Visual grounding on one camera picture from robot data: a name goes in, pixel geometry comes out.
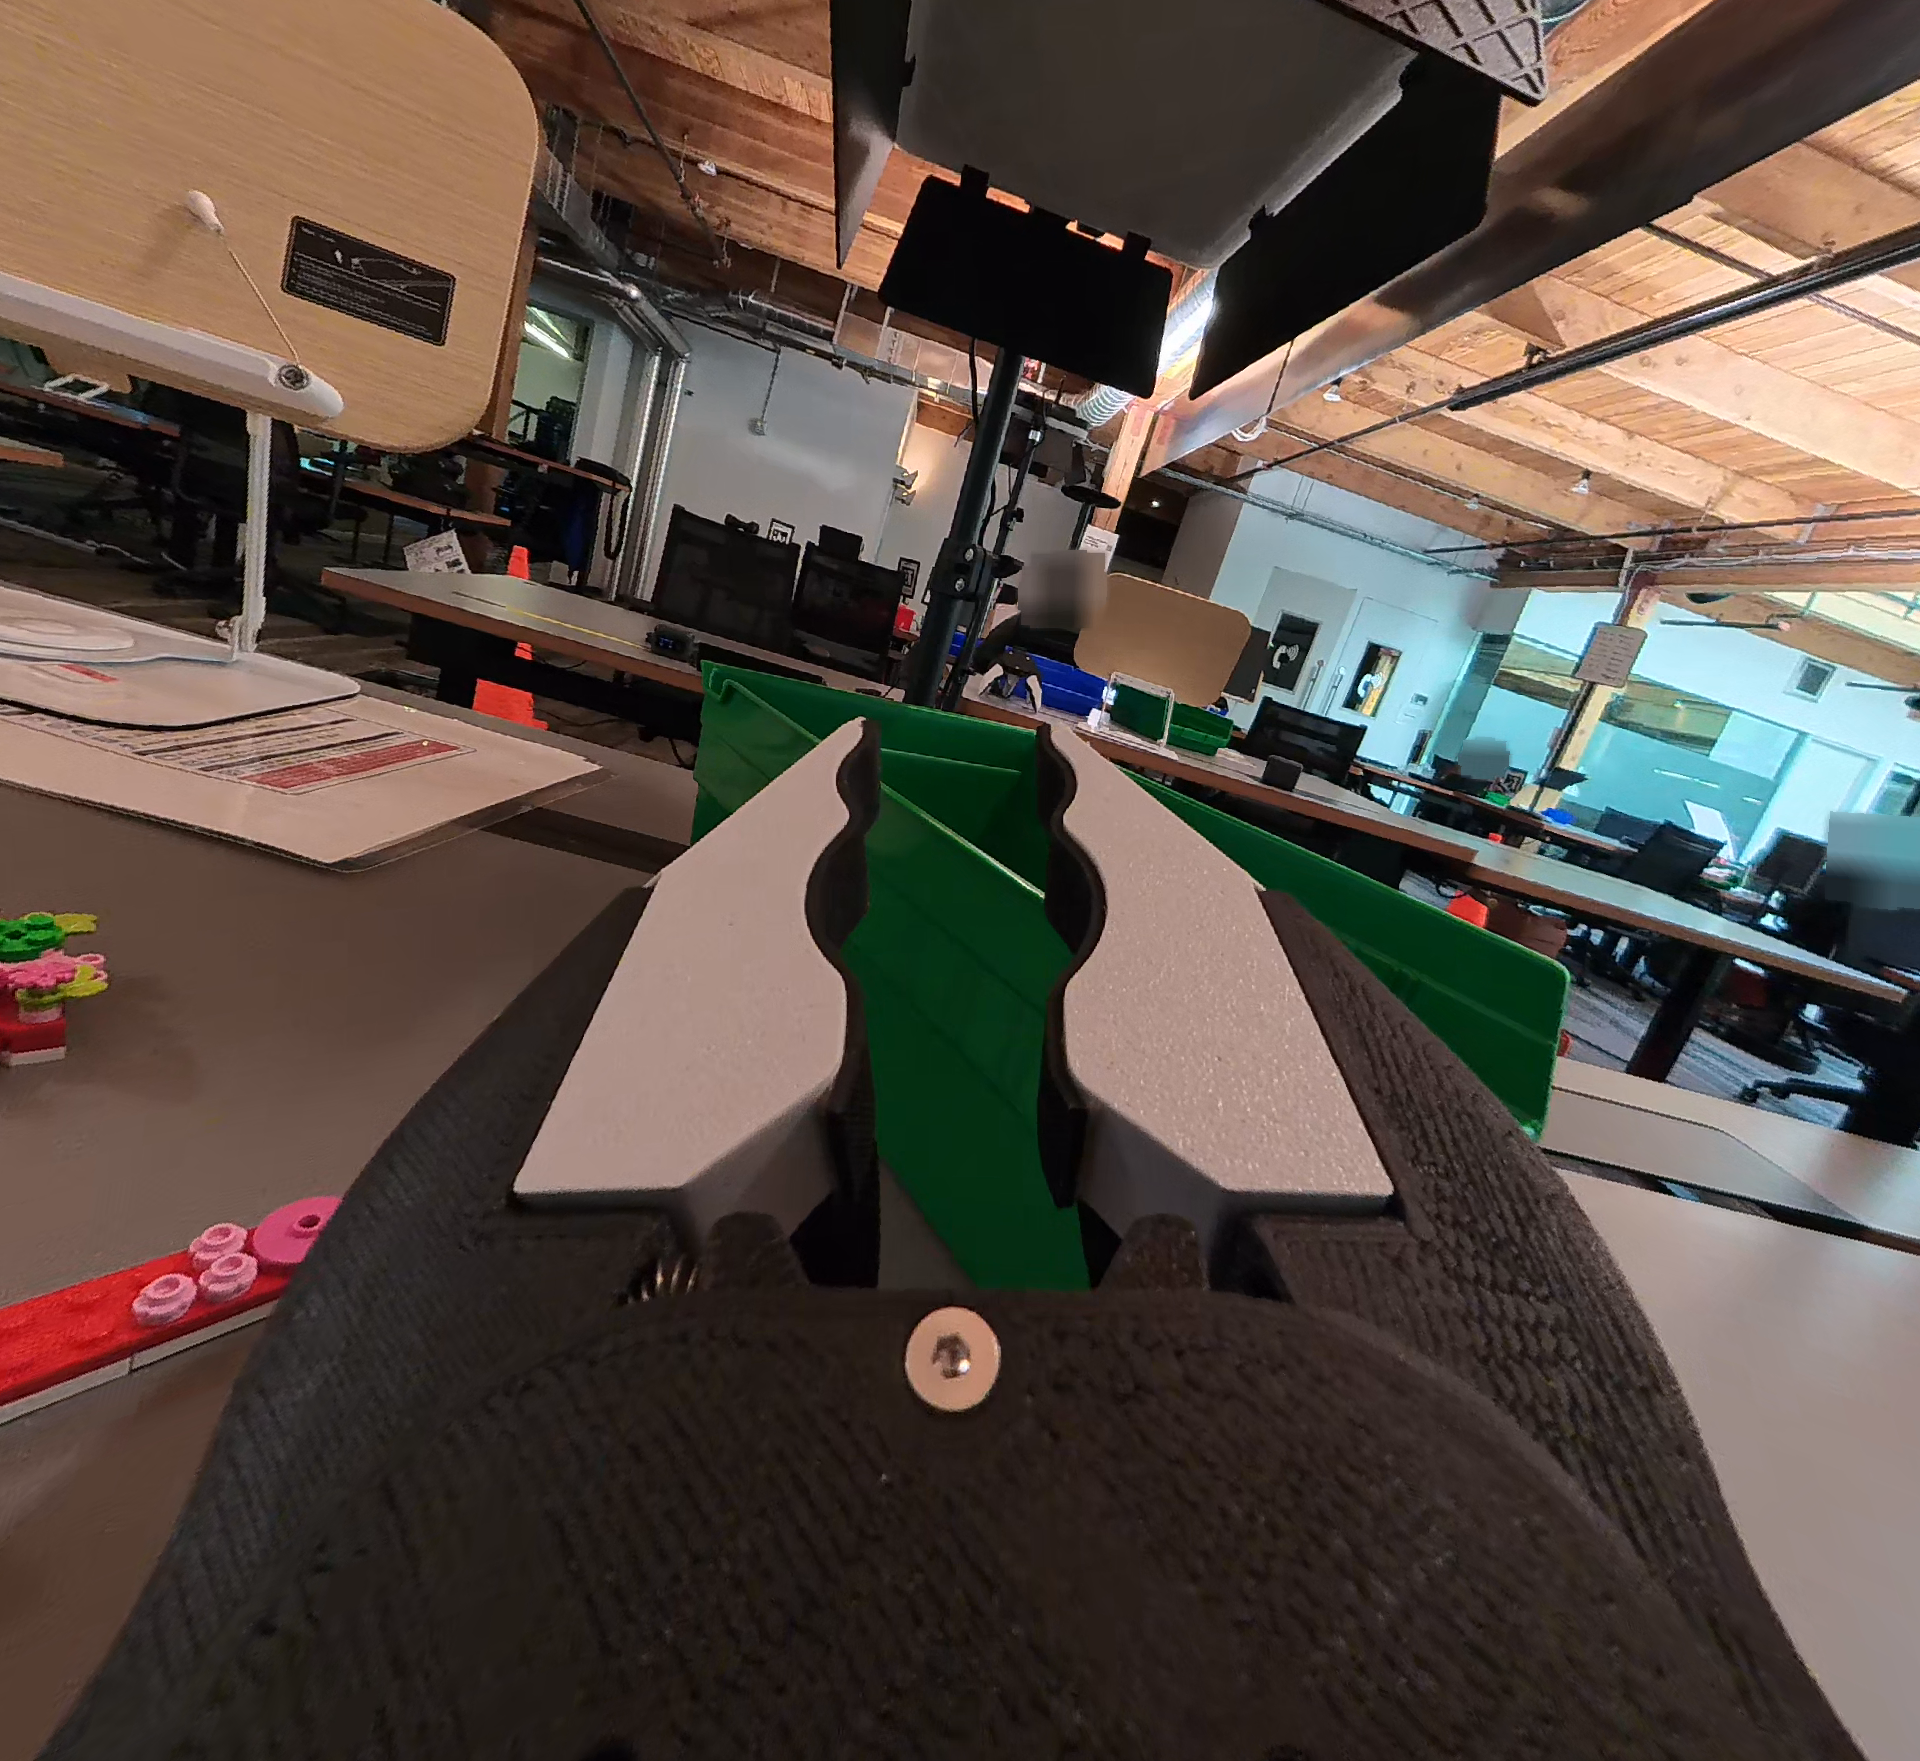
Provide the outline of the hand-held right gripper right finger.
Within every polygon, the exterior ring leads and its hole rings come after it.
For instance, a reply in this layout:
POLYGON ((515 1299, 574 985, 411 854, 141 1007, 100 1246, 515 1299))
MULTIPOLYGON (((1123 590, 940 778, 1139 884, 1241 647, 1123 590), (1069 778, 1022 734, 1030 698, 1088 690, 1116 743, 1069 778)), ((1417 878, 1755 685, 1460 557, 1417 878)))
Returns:
POLYGON ((1170 1222, 1209 1278, 1241 1222, 1391 1219, 1394 1180, 1265 890, 1076 731, 1035 733, 1049 990, 1038 1151, 1101 1281, 1170 1222))

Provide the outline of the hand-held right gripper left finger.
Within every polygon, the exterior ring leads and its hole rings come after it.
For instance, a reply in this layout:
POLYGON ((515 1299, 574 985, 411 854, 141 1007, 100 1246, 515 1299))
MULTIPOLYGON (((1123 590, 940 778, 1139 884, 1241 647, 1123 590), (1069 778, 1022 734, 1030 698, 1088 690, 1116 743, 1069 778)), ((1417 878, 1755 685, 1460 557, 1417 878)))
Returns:
POLYGON ((816 1283, 877 1287, 877 1096, 845 947, 878 798, 878 727, 849 720, 659 873, 517 1202, 638 1206, 697 1250, 763 1216, 816 1283))

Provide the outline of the green plastic bin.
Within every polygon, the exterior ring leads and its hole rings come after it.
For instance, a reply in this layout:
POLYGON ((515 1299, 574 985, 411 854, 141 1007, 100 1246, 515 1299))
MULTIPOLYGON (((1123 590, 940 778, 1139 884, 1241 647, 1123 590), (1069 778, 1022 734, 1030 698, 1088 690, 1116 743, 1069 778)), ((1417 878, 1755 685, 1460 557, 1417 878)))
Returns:
MULTIPOLYGON (((974 1287, 1085 1290, 1078 1219, 1046 1185, 1043 1012, 1068 947, 1043 909, 1035 750, 1016 725, 903 707, 772 671, 702 669, 705 837, 849 720, 875 718, 870 906, 845 956, 866 1001, 881 1161, 974 1287)), ((1307 909, 1538 1140, 1568 969, 1291 840, 1143 782, 1262 886, 1307 909)))

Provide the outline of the black office chair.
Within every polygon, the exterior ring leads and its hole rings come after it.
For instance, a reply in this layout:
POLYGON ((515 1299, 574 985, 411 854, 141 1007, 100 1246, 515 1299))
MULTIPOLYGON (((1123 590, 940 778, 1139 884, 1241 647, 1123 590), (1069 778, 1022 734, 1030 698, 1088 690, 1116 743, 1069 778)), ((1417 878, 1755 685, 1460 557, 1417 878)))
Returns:
MULTIPOLYGON (((1787 944, 1874 976, 1883 985, 1892 973, 1914 977, 1917 909, 1862 906, 1836 895, 1827 883, 1829 878, 1821 878, 1802 900, 1787 903, 1787 944)), ((1914 1149, 1914 982, 1907 985, 1898 1010, 1890 1004, 1834 1004, 1827 1012, 1827 1029, 1838 1053, 1859 1060, 1864 1070, 1859 1098, 1843 1107, 1841 1129, 1878 1143, 1914 1149)))
POLYGON ((1300 772, 1346 787, 1365 733, 1365 722, 1312 716, 1269 696, 1262 698, 1240 750, 1262 765, 1286 760, 1300 772))

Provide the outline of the blue plastic bin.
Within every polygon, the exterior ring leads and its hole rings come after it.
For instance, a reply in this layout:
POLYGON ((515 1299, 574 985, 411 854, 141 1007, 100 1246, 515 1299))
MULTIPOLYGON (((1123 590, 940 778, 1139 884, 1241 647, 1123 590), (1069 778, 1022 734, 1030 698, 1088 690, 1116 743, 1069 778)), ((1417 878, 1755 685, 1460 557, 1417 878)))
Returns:
POLYGON ((998 652, 978 671, 971 694, 1023 711, 1052 711, 1068 718, 1090 718, 1106 706, 1106 684, 1078 667, 1022 650, 998 652))

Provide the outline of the rounded light wooden board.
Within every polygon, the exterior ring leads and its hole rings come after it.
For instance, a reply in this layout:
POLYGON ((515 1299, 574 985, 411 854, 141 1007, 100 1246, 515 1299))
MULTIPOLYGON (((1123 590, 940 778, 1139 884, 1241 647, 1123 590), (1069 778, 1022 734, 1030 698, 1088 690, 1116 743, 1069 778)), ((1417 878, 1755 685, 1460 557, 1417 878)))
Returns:
POLYGON ((1073 665, 1101 682, 1116 674, 1211 707, 1252 635, 1243 613, 1132 574, 1106 574, 1094 614, 1080 628, 1073 665))
MULTIPOLYGON (((2 270, 254 349, 293 345, 389 454, 489 404, 542 124, 431 0, 2 0, 2 270)), ((60 368, 151 366, 64 349, 60 368)))

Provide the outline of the white printed instruction sheet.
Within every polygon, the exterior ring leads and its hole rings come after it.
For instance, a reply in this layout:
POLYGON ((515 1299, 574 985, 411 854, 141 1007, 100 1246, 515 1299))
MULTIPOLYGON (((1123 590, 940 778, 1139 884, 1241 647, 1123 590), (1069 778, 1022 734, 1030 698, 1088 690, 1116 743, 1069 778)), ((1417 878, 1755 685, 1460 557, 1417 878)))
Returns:
POLYGON ((610 770, 544 737, 354 696, 183 727, 5 703, 2 778, 308 868, 364 869, 598 789, 610 770))

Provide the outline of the black monitor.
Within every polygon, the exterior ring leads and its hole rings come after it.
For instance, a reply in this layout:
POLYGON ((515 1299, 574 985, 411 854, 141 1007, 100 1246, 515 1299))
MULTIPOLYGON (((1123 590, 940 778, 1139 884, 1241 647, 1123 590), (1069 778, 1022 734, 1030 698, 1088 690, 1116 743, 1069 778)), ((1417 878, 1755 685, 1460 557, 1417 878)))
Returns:
POLYGON ((791 601, 791 639, 821 667, 881 682, 893 662, 899 601, 899 569, 838 557, 807 542, 791 601))
POLYGON ((800 548, 712 522, 676 503, 667 525, 651 614, 702 635, 785 655, 800 548))

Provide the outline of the long wooden office table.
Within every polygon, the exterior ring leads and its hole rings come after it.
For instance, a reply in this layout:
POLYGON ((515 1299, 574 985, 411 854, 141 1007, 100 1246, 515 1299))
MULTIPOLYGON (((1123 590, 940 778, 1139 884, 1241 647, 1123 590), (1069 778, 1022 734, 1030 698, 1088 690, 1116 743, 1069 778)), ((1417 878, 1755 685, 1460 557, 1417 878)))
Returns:
POLYGON ((1106 725, 1069 725, 1069 733, 1101 753, 1110 763, 1139 770, 1153 778, 1182 778, 1218 796, 1289 813, 1327 829, 1331 835, 1389 842, 1409 862, 1427 862, 1470 879, 1496 895, 1508 895, 1538 906, 1556 906, 1587 925, 1619 933, 1665 939, 1684 950, 1676 980, 1656 1017, 1640 1033, 1629 1074, 1643 1080, 1665 1080, 1688 1039, 1698 1029, 1712 987, 1729 961, 1755 966, 1800 982, 1805 1004, 1862 1001, 1892 1007, 1903 1020, 1914 1015, 1914 992, 1895 982, 1864 976, 1857 968, 1793 947, 1791 944, 1749 930, 1705 909, 1688 906, 1667 895, 1590 868, 1549 862, 1492 840, 1477 840, 1433 824, 1365 804, 1324 778, 1303 774, 1292 789, 1273 789, 1248 778, 1236 767, 1219 767, 1203 758, 1170 753, 1156 743, 1106 725))

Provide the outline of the long grey office table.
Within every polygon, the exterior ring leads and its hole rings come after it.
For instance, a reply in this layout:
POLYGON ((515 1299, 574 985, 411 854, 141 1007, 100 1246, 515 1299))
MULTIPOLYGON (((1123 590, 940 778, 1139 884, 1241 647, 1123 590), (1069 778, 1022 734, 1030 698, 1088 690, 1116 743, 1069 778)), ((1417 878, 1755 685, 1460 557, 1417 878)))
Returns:
POLYGON ((885 685, 751 644, 659 622, 596 595, 520 580, 507 574, 408 574, 326 569, 324 590, 407 617, 407 656, 435 669, 438 701, 477 707, 493 684, 635 725, 643 740, 696 743, 705 698, 702 665, 816 682, 839 694, 881 698, 885 685))

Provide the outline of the black light stand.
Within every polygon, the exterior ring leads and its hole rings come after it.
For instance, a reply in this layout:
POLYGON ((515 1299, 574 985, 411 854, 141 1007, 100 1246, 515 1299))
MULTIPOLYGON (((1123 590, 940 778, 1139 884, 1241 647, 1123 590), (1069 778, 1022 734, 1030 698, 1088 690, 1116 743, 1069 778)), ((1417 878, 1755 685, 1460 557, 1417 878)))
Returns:
POLYGON ((971 409, 971 454, 954 496, 947 537, 929 570, 929 602, 921 636, 911 647, 903 667, 902 701, 908 707, 936 707, 940 703, 952 635, 959 617, 971 608, 974 582, 983 570, 987 500, 1018 401, 1022 376, 1022 353, 998 349, 984 400, 971 409))

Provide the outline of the white desk lamp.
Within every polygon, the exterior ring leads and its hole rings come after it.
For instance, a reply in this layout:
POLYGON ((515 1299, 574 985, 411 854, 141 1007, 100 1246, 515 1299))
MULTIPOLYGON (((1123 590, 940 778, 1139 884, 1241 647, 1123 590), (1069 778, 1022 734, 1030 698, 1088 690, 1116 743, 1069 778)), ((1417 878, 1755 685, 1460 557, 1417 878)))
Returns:
POLYGON ((96 298, 5 275, 5 322, 56 345, 151 366, 190 395, 244 404, 244 518, 237 538, 243 597, 225 636, 169 641, 136 622, 71 620, 49 597, 5 594, 5 703, 45 718, 128 733, 188 734, 277 718, 326 718, 354 698, 346 676, 260 655, 271 552, 277 421, 332 425, 340 387, 285 344, 254 349, 225 334, 109 308, 96 298))

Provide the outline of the studio light panel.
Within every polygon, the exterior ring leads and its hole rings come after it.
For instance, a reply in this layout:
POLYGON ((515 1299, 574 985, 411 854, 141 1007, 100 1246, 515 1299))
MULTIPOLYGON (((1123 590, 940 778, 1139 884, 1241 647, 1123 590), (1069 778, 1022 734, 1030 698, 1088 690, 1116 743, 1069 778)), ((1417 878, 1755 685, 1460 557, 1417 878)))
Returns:
POLYGON ((1209 270, 1203 396, 1474 233, 1543 35, 1543 0, 829 0, 834 249, 921 162, 881 298, 1132 396, 1209 270))

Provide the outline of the red lego heart frame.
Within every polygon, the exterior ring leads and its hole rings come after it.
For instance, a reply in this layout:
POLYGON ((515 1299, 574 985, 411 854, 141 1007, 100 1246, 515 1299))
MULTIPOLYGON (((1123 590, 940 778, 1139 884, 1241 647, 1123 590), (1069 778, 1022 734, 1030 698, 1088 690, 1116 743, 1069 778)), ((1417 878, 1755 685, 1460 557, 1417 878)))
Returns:
MULTIPOLYGON (((75 945, 96 930, 86 912, 2 918, 5 1070, 65 1058, 71 1007, 109 987, 106 956, 75 945)), ((258 1222, 210 1222, 182 1250, 5 1306, 2 1421, 266 1320, 340 1202, 300 1197, 258 1222)))

